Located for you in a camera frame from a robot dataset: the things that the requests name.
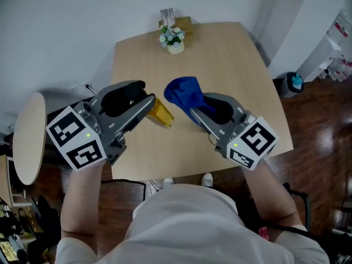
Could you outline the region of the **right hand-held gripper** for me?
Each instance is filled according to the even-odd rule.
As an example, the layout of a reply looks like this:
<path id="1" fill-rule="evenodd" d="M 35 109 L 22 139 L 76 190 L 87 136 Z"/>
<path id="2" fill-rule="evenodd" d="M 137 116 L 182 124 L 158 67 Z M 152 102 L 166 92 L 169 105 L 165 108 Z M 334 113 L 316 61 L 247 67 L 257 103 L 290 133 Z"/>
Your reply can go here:
<path id="1" fill-rule="evenodd" d="M 273 150 L 278 135 L 263 117 L 239 111 L 238 102 L 218 93 L 204 93 L 202 110 L 191 108 L 200 126 L 215 137 L 222 157 L 253 171 Z"/>

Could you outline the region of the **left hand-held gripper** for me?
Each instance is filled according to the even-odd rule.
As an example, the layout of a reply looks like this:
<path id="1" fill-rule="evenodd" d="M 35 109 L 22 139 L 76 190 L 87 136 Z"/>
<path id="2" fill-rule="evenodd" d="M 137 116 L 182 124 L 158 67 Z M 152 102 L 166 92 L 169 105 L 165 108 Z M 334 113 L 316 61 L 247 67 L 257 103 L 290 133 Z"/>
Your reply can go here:
<path id="1" fill-rule="evenodd" d="M 47 134 L 72 170 L 101 161 L 113 164 L 127 149 L 124 133 L 132 131 L 155 104 L 142 80 L 124 81 L 101 90 L 90 102 L 68 106 L 48 126 Z M 98 116 L 94 115 L 94 106 Z"/>

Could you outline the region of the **yellow bottle with black cap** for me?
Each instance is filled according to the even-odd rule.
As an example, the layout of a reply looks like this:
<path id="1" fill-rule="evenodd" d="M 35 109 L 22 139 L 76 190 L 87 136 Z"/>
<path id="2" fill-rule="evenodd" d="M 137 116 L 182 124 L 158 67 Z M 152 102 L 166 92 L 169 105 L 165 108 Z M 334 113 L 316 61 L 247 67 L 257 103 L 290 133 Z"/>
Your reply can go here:
<path id="1" fill-rule="evenodd" d="M 155 104 L 146 115 L 146 118 L 156 125 L 166 129 L 170 129 L 174 122 L 174 116 L 158 98 L 156 98 Z"/>

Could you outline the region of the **blue cloth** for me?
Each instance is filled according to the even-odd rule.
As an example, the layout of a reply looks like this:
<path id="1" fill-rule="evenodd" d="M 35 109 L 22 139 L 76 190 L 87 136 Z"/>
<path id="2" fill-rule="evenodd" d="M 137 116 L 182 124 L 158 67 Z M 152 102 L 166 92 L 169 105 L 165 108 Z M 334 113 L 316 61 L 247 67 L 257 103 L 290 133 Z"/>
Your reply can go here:
<path id="1" fill-rule="evenodd" d="M 204 108 L 210 115 L 216 110 L 206 103 L 198 80 L 194 76 L 184 76 L 172 80 L 164 90 L 165 99 L 179 107 L 195 124 L 199 125 L 191 114 L 192 108 Z"/>

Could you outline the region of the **person's left forearm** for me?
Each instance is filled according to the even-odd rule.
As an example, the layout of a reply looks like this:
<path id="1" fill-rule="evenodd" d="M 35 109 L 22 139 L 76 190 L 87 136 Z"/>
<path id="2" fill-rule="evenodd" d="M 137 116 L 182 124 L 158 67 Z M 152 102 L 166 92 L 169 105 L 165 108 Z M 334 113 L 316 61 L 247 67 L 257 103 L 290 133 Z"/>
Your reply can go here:
<path id="1" fill-rule="evenodd" d="M 61 238 L 75 238 L 97 252 L 98 203 L 107 161 L 72 171 L 60 215 Z"/>

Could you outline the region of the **person's right forearm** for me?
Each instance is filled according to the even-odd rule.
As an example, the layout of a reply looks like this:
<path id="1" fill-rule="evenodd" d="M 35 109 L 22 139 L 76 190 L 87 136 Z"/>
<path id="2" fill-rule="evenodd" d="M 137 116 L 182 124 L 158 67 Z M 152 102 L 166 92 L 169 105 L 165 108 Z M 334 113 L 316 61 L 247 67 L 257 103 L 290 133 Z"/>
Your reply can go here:
<path id="1" fill-rule="evenodd" d="M 262 220 L 288 227 L 302 224 L 294 200 L 266 162 L 241 170 Z"/>

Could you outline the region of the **dark trash bin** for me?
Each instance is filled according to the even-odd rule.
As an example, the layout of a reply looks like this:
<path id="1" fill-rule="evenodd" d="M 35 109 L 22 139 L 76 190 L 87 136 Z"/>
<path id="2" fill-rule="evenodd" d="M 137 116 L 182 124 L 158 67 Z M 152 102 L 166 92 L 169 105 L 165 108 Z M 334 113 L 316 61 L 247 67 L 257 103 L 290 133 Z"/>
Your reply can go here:
<path id="1" fill-rule="evenodd" d="M 288 72 L 280 86 L 280 96 L 292 98 L 304 90 L 304 81 L 296 72 Z"/>

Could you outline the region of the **white pot of flowers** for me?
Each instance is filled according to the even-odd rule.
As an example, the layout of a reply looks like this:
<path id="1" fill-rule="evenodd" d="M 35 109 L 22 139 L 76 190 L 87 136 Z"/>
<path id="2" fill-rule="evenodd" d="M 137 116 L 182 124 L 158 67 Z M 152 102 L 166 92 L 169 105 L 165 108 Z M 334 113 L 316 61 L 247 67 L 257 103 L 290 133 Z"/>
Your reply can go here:
<path id="1" fill-rule="evenodd" d="M 165 47 L 170 54 L 179 54 L 184 52 L 185 32 L 179 27 L 161 25 L 159 42 Z"/>

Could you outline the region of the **round wooden side table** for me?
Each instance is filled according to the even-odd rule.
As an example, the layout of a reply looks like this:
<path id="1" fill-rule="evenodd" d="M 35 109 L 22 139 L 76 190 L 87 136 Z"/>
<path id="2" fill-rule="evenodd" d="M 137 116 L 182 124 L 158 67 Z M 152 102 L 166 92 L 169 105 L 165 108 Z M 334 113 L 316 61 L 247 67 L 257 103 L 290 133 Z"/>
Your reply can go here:
<path id="1" fill-rule="evenodd" d="M 44 96 L 33 93 L 19 113 L 13 134 L 13 160 L 16 173 L 25 185 L 36 180 L 46 143 L 47 112 Z"/>

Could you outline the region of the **wooden holder box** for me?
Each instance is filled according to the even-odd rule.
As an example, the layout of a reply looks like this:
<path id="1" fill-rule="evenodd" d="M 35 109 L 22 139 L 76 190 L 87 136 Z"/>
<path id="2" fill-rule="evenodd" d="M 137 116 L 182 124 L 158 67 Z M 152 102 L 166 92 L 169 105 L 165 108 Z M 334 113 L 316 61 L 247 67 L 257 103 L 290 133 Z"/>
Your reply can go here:
<path id="1" fill-rule="evenodd" d="M 180 31 L 183 31 L 184 34 L 192 34 L 193 31 L 193 24 L 189 16 L 181 17 L 181 18 L 174 18 L 174 28 L 180 28 Z"/>

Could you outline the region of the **white striped cards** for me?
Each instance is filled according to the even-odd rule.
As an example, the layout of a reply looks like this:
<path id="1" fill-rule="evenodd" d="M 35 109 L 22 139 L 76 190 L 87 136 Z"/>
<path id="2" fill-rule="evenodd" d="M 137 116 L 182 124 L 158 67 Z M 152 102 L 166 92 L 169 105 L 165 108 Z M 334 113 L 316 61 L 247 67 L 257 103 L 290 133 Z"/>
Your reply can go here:
<path id="1" fill-rule="evenodd" d="M 173 8 L 167 8 L 160 10 L 161 22 L 163 26 L 171 27 L 175 25 L 175 16 Z"/>

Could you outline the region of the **person's white shirt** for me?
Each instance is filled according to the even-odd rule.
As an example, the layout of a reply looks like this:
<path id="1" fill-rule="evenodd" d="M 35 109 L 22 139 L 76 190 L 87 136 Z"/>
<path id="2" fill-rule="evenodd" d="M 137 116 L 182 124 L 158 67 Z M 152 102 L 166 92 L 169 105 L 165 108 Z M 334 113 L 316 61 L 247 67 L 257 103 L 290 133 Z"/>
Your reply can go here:
<path id="1" fill-rule="evenodd" d="M 235 202 L 203 186 L 178 184 L 135 211 L 125 239 L 98 258 L 85 243 L 64 238 L 56 264 L 329 264 L 320 245 L 282 232 L 268 241 L 247 229 Z"/>

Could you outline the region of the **clear water jug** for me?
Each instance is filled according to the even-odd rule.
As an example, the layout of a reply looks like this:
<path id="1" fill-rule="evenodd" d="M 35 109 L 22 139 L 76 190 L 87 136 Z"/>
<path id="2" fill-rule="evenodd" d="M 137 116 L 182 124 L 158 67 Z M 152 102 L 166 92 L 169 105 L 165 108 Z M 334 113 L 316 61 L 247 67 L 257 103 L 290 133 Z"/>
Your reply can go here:
<path id="1" fill-rule="evenodd" d="M 334 20 L 331 27 L 328 29 L 328 36 L 337 44 L 343 44 L 352 31 L 352 18 L 350 15 L 341 10 Z"/>

